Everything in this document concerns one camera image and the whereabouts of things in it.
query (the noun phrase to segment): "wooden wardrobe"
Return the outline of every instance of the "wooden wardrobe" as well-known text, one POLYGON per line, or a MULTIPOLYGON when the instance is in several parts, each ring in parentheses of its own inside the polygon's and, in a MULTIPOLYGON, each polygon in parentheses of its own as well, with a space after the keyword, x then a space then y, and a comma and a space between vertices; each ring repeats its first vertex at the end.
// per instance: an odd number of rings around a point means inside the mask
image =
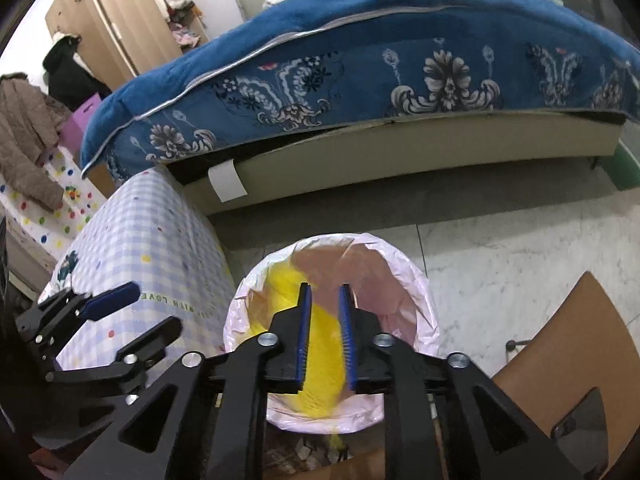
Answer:
MULTIPOLYGON (((112 90, 183 54, 154 0, 55 0, 46 22, 82 37, 78 54, 112 90)), ((183 23, 208 41, 192 10, 183 23)))

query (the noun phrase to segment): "trash can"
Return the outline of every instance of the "trash can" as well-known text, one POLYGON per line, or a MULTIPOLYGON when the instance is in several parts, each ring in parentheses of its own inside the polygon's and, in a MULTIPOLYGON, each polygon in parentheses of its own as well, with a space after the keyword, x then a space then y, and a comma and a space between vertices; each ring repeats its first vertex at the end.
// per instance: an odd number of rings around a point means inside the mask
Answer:
MULTIPOLYGON (((225 351, 269 327, 270 271, 284 265, 311 284, 314 310, 318 305, 337 317, 338 289, 349 283, 356 307, 377 314, 384 332, 420 353, 437 355, 440 332, 427 277, 404 253, 371 234, 319 235, 266 256, 242 280, 231 301, 223 331, 225 351)), ((290 399, 270 394, 267 405, 267 420, 287 431, 353 433, 384 416, 382 395, 356 396, 346 388, 328 416, 305 415, 290 399)))

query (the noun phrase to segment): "brown leather seat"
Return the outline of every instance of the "brown leather seat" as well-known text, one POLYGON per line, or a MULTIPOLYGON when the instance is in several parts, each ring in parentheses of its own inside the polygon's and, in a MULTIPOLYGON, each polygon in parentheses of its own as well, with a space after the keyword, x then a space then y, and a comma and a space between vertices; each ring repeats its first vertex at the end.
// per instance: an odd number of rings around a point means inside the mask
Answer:
POLYGON ((494 381, 547 435, 598 387, 607 419, 609 467, 640 426, 640 357, 620 314, 590 272, 494 381))

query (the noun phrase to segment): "blue bedspread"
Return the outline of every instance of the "blue bedspread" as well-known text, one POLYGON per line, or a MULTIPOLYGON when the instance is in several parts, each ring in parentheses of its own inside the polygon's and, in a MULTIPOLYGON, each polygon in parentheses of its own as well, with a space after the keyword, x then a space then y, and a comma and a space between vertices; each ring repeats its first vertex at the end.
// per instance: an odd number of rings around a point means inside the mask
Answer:
POLYGON ((397 115, 615 110, 638 51, 547 0, 286 0, 124 85, 84 136, 119 181, 252 140, 397 115))

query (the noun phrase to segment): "plaid fabric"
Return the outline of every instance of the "plaid fabric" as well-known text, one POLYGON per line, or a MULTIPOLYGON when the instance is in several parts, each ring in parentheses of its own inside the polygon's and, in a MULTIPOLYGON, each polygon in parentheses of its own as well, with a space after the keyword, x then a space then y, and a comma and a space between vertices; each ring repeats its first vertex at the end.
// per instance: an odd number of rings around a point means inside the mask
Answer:
POLYGON ((99 294, 133 281, 139 301, 98 322, 87 322, 58 355, 63 369, 111 363, 117 350, 167 318, 182 319, 182 336, 150 370, 155 380, 191 350, 223 351, 222 327, 234 285, 209 221, 194 210, 166 170, 130 179, 98 210, 69 246, 78 263, 68 276, 59 261, 40 300, 71 286, 99 294))

